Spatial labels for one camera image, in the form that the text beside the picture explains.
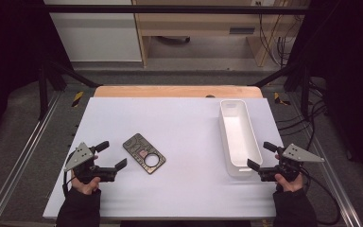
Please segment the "black metal frame crossbar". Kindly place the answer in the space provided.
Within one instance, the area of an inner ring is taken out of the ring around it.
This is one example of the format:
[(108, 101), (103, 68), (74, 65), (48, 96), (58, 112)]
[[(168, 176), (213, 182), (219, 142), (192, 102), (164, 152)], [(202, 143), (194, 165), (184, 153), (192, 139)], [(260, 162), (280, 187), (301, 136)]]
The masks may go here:
[(45, 5), (49, 12), (63, 13), (186, 13), (186, 14), (282, 14), (303, 15), (308, 8), (296, 7), (222, 7), (222, 6), (149, 6), (149, 5)]

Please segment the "white cabinet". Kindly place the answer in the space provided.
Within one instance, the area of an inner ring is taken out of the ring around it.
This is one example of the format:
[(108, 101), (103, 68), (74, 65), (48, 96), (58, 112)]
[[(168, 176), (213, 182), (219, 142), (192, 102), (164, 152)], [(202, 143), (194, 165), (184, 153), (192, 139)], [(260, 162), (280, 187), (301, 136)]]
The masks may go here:
[(71, 62), (141, 61), (132, 13), (51, 13)]

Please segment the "black curtain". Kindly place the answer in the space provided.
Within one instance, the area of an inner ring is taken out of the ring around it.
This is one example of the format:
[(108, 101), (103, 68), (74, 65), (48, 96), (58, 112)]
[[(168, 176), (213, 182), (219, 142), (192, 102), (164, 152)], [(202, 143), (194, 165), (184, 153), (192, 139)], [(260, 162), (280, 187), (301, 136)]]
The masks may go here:
[(363, 0), (310, 0), (290, 59), (312, 35), (308, 68), (326, 81), (326, 103), (353, 156), (363, 164)]
[(72, 64), (44, 0), (0, 0), (0, 120), (9, 94), (37, 79), (43, 60)]

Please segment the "person's right hand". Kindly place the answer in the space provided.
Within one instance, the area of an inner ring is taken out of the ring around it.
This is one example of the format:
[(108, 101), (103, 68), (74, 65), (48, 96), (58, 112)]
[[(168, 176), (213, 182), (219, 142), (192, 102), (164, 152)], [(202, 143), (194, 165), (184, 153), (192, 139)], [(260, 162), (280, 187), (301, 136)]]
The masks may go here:
[(279, 184), (285, 192), (296, 192), (303, 188), (303, 176), (299, 174), (296, 179), (292, 182), (289, 182), (283, 175), (276, 174), (275, 180), (277, 184)]

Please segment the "aluminium rail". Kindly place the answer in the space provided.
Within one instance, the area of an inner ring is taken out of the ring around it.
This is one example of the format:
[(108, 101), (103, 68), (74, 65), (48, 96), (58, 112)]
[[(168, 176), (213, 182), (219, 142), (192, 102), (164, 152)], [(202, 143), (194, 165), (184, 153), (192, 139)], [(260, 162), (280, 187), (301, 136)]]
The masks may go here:
[(27, 141), (24, 143), (21, 152), (16, 157), (15, 163), (10, 169), (10, 173), (0, 187), (0, 217), (5, 210), (14, 189), (20, 181), (33, 152), (38, 146), (38, 143), (43, 136), (44, 130), (46, 129), (46, 126), (48, 125), (48, 122), (55, 111), (60, 98), (60, 92), (54, 92), (52, 94), (52, 97), (48, 102), (46, 114), (42, 119), (36, 122), (32, 133), (27, 137)]
[(356, 213), (341, 180), (338, 178), (337, 173), (332, 167), (329, 157), (325, 153), (319, 138), (317, 137), (317, 131), (320, 127), (316, 124), (310, 125), (304, 130), (305, 136), (311, 140), (310, 149), (317, 155), (323, 157), (325, 162), (320, 165), (320, 170), (322, 176), (327, 184), (327, 187), (333, 197), (337, 201), (338, 210), (342, 220), (344, 221), (346, 227), (363, 227), (363, 224)]

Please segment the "dark patterned phone case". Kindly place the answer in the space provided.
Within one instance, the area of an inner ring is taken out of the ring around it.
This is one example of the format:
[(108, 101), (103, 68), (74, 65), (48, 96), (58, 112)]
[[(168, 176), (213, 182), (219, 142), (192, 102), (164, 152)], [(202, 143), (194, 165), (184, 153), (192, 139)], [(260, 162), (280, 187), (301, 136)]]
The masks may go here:
[[(165, 162), (166, 158), (140, 133), (134, 134), (130, 139), (123, 143), (123, 148), (131, 157), (148, 173), (152, 174)], [(158, 162), (151, 165), (147, 158), (156, 156)]]

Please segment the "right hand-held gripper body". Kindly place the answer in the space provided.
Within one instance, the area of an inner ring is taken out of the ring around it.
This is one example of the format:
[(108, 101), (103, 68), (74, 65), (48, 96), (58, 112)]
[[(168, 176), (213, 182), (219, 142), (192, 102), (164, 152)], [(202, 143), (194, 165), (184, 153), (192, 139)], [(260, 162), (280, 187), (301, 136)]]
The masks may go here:
[(279, 164), (274, 167), (260, 167), (259, 176), (262, 182), (275, 182), (275, 175), (283, 175), (292, 182), (299, 175), (304, 163), (323, 163), (324, 159), (294, 144), (277, 153)]

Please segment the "yellow black hazard tape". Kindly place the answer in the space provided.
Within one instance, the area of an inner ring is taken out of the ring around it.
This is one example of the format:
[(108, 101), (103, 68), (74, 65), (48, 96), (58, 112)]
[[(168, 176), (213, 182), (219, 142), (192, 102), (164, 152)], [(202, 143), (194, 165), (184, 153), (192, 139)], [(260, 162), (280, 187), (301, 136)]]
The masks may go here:
[(83, 96), (83, 92), (77, 92), (76, 93), (76, 95), (75, 95), (75, 97), (74, 97), (74, 100), (73, 100), (73, 102), (72, 102), (72, 107), (77, 107), (77, 105), (79, 104), (79, 102), (80, 102), (80, 100), (81, 100), (81, 98), (82, 98), (82, 96)]
[(279, 93), (274, 93), (274, 102), (275, 104), (282, 104), (282, 105), (291, 105), (291, 102), (288, 100), (281, 100)]

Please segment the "white plastic bin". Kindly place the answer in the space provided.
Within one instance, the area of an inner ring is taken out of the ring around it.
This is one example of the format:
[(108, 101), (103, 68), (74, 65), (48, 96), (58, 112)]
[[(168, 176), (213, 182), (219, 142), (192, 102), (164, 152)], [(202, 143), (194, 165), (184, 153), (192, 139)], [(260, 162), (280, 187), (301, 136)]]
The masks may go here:
[(228, 173), (232, 177), (249, 177), (252, 170), (247, 161), (261, 165), (263, 159), (246, 102), (241, 99), (221, 100), (218, 120)]

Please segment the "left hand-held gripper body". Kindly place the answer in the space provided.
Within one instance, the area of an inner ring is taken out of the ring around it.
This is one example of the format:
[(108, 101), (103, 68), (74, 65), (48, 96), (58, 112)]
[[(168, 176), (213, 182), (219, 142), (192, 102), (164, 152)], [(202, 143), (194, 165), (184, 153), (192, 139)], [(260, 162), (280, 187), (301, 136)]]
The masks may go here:
[(88, 147), (81, 142), (69, 155), (64, 166), (64, 171), (73, 171), (82, 182), (88, 183), (94, 177), (99, 177), (101, 182), (113, 182), (117, 174), (114, 167), (100, 167), (95, 164), (95, 146)]

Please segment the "person's left hand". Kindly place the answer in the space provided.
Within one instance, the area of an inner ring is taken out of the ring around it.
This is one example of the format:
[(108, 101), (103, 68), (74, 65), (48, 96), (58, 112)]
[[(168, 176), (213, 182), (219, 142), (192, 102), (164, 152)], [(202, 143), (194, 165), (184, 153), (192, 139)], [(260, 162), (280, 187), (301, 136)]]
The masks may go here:
[(79, 192), (84, 195), (92, 195), (99, 189), (100, 178), (94, 177), (88, 183), (82, 183), (75, 174), (72, 174), (71, 184)]

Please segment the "light wooden desk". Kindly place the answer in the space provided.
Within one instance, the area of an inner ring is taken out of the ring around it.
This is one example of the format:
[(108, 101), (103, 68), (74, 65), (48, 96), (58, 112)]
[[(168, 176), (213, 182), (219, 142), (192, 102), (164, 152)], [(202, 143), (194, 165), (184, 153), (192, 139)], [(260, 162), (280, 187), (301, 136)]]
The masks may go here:
[[(131, 0), (134, 6), (222, 6), (222, 7), (297, 7), (299, 0)], [(185, 14), (137, 13), (142, 37), (241, 36), (245, 37), (258, 66), (271, 56), (273, 41), (279, 37), (294, 38), (302, 17), (295, 15), (256, 14)], [(251, 35), (231, 35), (230, 27), (255, 27)]]

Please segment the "wooden table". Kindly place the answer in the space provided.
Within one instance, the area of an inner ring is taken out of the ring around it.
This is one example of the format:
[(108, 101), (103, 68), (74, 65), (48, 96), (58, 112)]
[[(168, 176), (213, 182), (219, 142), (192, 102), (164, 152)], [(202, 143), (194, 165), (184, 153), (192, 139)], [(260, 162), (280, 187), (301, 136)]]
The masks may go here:
[(94, 97), (243, 97), (262, 98), (255, 86), (236, 85), (115, 85), (100, 86)]

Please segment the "black metal frame strut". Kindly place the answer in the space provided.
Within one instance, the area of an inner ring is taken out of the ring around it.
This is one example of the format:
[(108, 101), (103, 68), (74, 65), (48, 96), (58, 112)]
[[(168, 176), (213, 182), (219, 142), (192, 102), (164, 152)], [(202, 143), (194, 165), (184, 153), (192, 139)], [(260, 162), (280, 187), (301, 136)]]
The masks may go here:
[(63, 75), (70, 76), (72, 79), (75, 79), (90, 88), (99, 87), (98, 83), (95, 83), (76, 73), (73, 69), (67, 68), (54, 61), (44, 61), (41, 68), (39, 69), (38, 74), (40, 92), (40, 120), (42, 120), (48, 112), (47, 82), (51, 83), (55, 91), (63, 91), (67, 86), (67, 83), (62, 77)]
[(310, 73), (305, 63), (293, 62), (288, 66), (276, 71), (258, 82), (253, 83), (253, 86), (262, 88), (270, 82), (280, 77), (286, 77), (284, 89), (287, 92), (294, 92), (301, 88), (300, 111), (305, 119), (309, 118), (309, 82)]

